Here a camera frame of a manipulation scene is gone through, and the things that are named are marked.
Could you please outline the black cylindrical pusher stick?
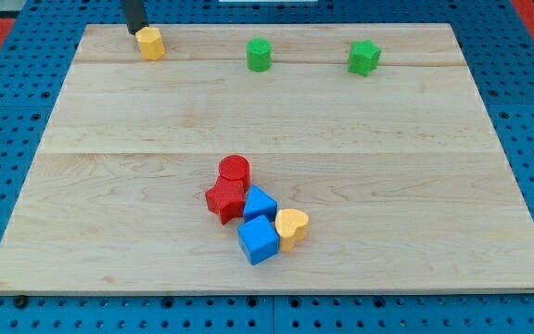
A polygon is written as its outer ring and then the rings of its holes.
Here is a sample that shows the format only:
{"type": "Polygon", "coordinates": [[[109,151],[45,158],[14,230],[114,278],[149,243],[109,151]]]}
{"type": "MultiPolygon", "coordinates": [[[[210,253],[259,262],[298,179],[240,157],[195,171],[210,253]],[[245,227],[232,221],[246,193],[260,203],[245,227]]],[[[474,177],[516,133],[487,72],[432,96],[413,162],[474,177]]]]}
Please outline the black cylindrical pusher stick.
{"type": "Polygon", "coordinates": [[[129,34],[135,35],[149,26],[143,0],[120,0],[120,3],[129,34]]]}

